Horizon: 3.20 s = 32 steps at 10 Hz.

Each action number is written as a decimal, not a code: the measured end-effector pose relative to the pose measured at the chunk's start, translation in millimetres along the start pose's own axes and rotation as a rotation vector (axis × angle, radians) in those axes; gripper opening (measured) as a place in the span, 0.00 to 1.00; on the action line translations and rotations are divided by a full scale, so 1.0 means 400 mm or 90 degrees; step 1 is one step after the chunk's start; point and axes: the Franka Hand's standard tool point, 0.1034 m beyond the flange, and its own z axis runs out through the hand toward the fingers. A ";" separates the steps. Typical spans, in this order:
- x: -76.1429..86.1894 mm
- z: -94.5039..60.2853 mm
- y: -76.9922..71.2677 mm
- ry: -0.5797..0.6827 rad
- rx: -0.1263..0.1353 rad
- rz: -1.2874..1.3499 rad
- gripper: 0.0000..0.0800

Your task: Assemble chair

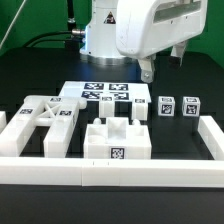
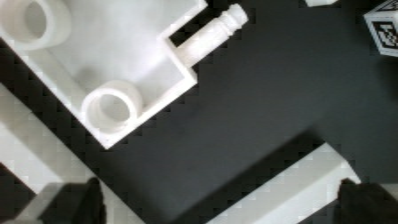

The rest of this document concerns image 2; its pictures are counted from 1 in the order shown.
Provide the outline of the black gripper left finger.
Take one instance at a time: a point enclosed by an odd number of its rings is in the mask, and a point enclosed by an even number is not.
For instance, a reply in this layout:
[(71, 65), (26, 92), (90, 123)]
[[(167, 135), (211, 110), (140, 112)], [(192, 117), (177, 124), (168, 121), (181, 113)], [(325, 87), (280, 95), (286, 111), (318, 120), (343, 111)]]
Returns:
[(106, 206), (99, 180), (67, 183), (39, 215), (42, 224), (105, 224)]

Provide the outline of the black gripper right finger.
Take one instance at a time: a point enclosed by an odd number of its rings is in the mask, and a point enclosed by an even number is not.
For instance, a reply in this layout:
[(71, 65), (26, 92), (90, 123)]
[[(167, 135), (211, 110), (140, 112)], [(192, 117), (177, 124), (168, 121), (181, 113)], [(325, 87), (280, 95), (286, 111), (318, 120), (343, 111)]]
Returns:
[(398, 224), (398, 183), (341, 181), (336, 224)]

